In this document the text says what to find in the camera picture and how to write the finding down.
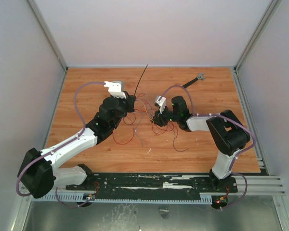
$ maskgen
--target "white wall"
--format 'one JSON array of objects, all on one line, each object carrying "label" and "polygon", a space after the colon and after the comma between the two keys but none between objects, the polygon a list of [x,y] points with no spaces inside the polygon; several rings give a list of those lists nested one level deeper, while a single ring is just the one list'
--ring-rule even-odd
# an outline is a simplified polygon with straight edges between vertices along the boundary
[{"label": "white wall", "polygon": [[234,66],[270,0],[35,0],[68,66]]},{"label": "white wall", "polygon": [[8,229],[16,175],[42,148],[64,72],[25,0],[0,0],[0,231]]},{"label": "white wall", "polygon": [[269,167],[289,195],[289,0],[282,1],[239,77]]}]

